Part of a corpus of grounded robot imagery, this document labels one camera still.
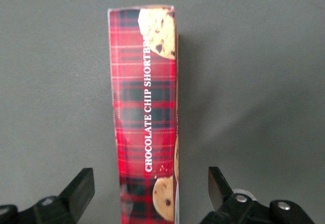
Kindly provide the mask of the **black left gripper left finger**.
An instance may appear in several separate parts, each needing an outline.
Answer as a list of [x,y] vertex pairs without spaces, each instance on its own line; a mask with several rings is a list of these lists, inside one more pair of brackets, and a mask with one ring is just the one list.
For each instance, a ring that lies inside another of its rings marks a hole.
[[15,205],[1,205],[1,223],[78,223],[94,193],[93,168],[84,168],[58,196],[20,212]]

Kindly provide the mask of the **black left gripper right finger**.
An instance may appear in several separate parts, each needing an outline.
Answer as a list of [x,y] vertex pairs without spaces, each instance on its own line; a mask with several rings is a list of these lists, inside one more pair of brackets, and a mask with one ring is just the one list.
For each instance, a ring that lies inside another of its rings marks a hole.
[[214,211],[201,223],[314,223],[292,201],[273,200],[267,207],[247,191],[234,192],[218,167],[209,167],[208,192]]

